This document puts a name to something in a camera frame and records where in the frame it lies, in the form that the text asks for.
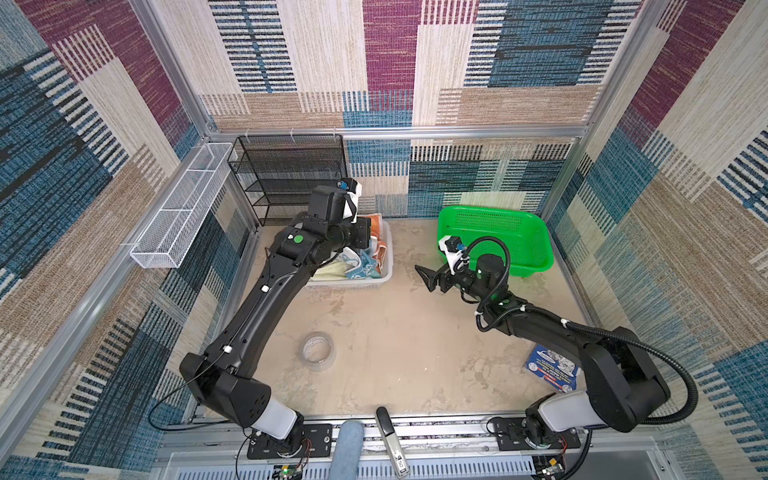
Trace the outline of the orange pattern towel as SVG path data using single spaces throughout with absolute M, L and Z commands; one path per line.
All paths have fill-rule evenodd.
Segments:
M 376 262 L 377 273 L 381 274 L 387 250 L 385 236 L 382 233 L 382 215 L 374 213 L 366 215 L 366 218 L 371 220 L 371 235 L 367 253 Z

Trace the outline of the blue bunny pattern towel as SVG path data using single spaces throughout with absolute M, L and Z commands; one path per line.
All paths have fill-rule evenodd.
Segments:
M 380 279 L 382 277 L 376 271 L 376 262 L 366 251 L 345 248 L 337 258 L 356 263 L 356 267 L 347 272 L 347 279 L 349 280 Z

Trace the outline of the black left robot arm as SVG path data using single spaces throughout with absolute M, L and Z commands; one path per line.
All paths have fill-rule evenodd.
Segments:
M 253 378 L 259 359 L 288 306 L 321 265 L 347 247 L 365 250 L 370 244 L 372 221 L 367 217 L 315 232 L 321 224 L 304 215 L 281 230 L 258 281 L 226 328 L 203 353 L 189 353 L 180 364 L 186 386 L 201 405 L 270 437 L 282 455 L 294 455 L 303 446 L 303 416 Z

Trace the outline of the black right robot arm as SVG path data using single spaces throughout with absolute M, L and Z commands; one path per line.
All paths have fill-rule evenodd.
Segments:
M 609 427 L 627 433 L 647 423 L 671 393 L 650 353 L 629 330 L 603 332 L 573 323 L 516 296 L 508 289 L 496 255 L 483 255 L 479 267 L 416 271 L 429 291 L 452 288 L 475 301 L 485 329 L 534 342 L 573 362 L 584 376 L 580 390 L 555 393 L 534 402 L 522 429 L 530 446 L 547 447 L 555 437 L 580 427 Z

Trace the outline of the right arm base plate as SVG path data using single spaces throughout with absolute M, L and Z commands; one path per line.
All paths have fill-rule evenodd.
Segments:
M 523 450 L 578 450 L 582 446 L 578 432 L 575 429 L 552 433 L 544 430 L 544 434 L 534 437 L 531 429 L 525 425 L 523 417 L 491 417 L 485 424 L 488 434 L 495 438 L 500 451 Z

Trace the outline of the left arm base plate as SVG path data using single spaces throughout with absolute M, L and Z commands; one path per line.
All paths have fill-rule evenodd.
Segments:
M 249 460 L 326 458 L 331 454 L 333 425 L 310 423 L 301 426 L 301 432 L 292 432 L 284 440 L 257 432 L 251 436 L 246 457 Z

